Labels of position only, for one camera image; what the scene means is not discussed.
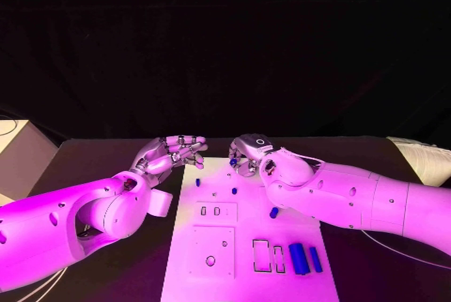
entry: black background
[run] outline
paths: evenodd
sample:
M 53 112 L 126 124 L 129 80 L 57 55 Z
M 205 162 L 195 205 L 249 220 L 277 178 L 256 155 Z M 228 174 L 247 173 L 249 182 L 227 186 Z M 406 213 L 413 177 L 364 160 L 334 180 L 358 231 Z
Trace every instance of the black background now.
M 70 138 L 450 148 L 450 0 L 0 0 L 0 113 Z

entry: white cable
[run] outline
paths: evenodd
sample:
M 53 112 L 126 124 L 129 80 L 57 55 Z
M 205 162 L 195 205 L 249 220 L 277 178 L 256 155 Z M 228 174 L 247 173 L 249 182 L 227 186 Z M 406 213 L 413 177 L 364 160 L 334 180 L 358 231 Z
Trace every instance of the white cable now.
M 451 270 L 451 267 L 444 266 L 444 265 L 440 265 L 440 264 L 436 264 L 436 263 L 429 262 L 429 261 L 426 261 L 426 260 L 421 260 L 420 258 L 416 258 L 414 256 L 410 256 L 408 254 L 406 254 L 406 253 L 400 252 L 398 250 L 393 249 L 388 245 L 385 245 L 383 242 L 380 242 L 364 230 L 362 230 L 362 232 L 367 234 L 367 237 L 368 237 L 374 242 L 380 243 L 385 248 L 391 249 L 394 252 L 400 253 L 401 255 L 407 256 L 408 258 L 411 258 L 411 259 L 414 259 L 414 260 L 417 260 L 417 261 L 420 261 L 420 262 L 423 262 L 423 263 L 427 263 L 427 264 L 430 264 L 430 265 L 433 265 L 433 266 L 437 266 L 437 267 L 442 267 L 442 268 L 446 268 L 446 269 L 450 269 L 450 270 Z
M 41 289 L 44 289 L 44 287 L 47 287 L 47 285 L 50 284 L 50 282 L 57 278 L 57 276 L 61 274 L 64 270 L 58 271 L 55 273 L 55 275 L 53 276 L 53 278 L 35 289 L 35 291 L 32 293 L 30 293 L 19 301 L 17 302 L 24 302 L 38 291 L 41 291 Z
M 45 294 L 41 296 L 41 298 L 35 302 L 40 302 L 45 298 L 47 294 L 50 293 L 50 291 L 53 290 L 54 286 L 57 285 L 57 282 L 61 280 L 67 270 L 68 270 L 68 267 L 64 269 L 64 272 L 61 273 L 60 278 L 55 280 L 53 286 L 48 288 L 48 291 L 45 292 Z

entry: robotic hand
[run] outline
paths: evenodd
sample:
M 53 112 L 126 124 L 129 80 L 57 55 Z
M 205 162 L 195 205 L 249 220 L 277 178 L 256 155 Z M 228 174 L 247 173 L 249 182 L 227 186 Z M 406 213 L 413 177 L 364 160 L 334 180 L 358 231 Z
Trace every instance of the robotic hand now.
M 240 175 L 260 173 L 277 207 L 338 227 L 403 235 L 451 255 L 450 189 L 305 157 L 277 148 L 261 134 L 236 138 L 230 158 Z
M 146 214 L 165 217 L 172 194 L 153 189 L 172 168 L 204 168 L 204 137 L 156 138 L 129 171 L 19 200 L 0 208 L 0 292 L 19 288 L 127 238 Z M 91 227 L 77 235 L 76 220 Z

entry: black table surface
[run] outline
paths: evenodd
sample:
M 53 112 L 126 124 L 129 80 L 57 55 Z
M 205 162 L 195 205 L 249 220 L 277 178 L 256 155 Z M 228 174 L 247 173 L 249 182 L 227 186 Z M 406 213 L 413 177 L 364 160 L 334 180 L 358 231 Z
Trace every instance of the black table surface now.
M 233 139 L 210 139 L 205 156 L 227 157 Z M 349 164 L 403 181 L 421 183 L 397 146 L 385 138 L 272 140 L 293 152 L 326 162 Z M 148 142 L 70 140 L 61 146 L 31 195 L 112 177 L 127 170 Z M 158 187 L 175 195 L 168 217 L 149 215 L 130 238 L 104 247 L 70 266 L 44 302 L 161 301 L 184 170 L 184 167 L 176 168 Z M 341 301 L 451 301 L 451 271 L 400 255 L 378 245 L 359 230 L 338 228 L 322 222 L 322 233 Z M 403 252 L 451 266 L 449 255 L 433 247 L 397 235 L 371 234 Z M 44 282 L 2 293 L 0 302 L 18 301 Z

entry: blue battery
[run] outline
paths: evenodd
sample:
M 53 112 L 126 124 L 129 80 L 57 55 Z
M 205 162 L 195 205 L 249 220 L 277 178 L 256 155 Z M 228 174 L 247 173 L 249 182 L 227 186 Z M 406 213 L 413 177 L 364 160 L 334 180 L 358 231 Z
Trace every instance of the blue battery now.
M 270 217 L 273 219 L 276 219 L 279 212 L 280 212 L 280 209 L 277 207 L 273 207 L 273 210 L 272 210 L 272 213 L 270 213 Z
M 318 273 L 321 273 L 323 271 L 323 268 L 322 268 L 321 258 L 318 256 L 318 248 L 316 247 L 310 248 L 310 255 L 312 255 L 312 260 L 313 260 L 315 271 Z
M 292 255 L 292 261 L 293 261 L 293 266 L 295 266 L 295 272 L 298 275 L 306 275 L 308 273 L 310 273 L 310 267 L 309 267 L 303 244 L 295 243 L 289 245 L 289 248 L 290 248 L 290 255 Z

